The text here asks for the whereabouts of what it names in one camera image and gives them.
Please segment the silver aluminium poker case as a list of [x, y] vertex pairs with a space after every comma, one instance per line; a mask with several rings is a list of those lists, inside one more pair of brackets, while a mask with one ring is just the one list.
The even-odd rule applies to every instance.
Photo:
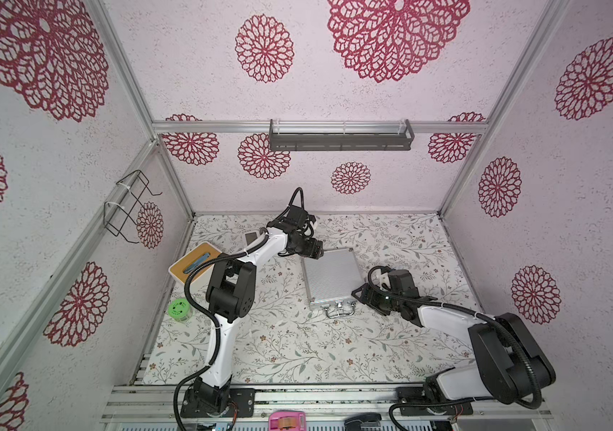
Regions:
[[364, 284], [352, 248], [325, 251], [318, 260], [303, 258], [309, 308], [328, 319], [353, 316], [357, 300], [352, 292]]

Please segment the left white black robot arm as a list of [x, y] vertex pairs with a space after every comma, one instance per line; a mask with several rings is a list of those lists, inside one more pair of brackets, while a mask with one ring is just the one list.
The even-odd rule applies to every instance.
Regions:
[[201, 264], [184, 282], [184, 297], [195, 311], [211, 320], [211, 338], [204, 367], [176, 386], [174, 402], [185, 390], [183, 406], [220, 416], [231, 403], [232, 356], [241, 320], [256, 299], [259, 269], [274, 257], [318, 260], [323, 242], [315, 239], [317, 218], [305, 208], [304, 191], [296, 188], [288, 206], [258, 231], [245, 249]]

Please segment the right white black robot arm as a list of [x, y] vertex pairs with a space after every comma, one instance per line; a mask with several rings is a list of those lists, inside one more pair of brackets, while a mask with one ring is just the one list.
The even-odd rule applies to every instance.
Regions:
[[378, 314], [399, 314], [407, 323], [442, 332], [473, 350], [473, 364], [426, 378], [418, 396], [403, 395], [401, 401], [412, 409], [441, 414], [489, 400], [538, 409], [543, 389], [556, 381], [552, 364], [516, 314], [492, 316], [421, 296], [408, 270], [387, 266], [371, 268], [351, 294]]

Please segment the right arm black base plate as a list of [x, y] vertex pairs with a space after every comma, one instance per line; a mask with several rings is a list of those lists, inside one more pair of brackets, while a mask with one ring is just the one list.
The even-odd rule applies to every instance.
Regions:
[[458, 400], [448, 400], [444, 395], [425, 393], [421, 386], [398, 387], [396, 389], [399, 409], [405, 417], [411, 416], [469, 416], [473, 414], [471, 402], [460, 403]]

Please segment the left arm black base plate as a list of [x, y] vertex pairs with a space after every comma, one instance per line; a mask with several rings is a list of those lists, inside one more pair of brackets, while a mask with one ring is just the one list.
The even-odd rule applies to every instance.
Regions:
[[251, 418], [254, 415], [254, 389], [195, 391], [184, 394], [182, 418]]

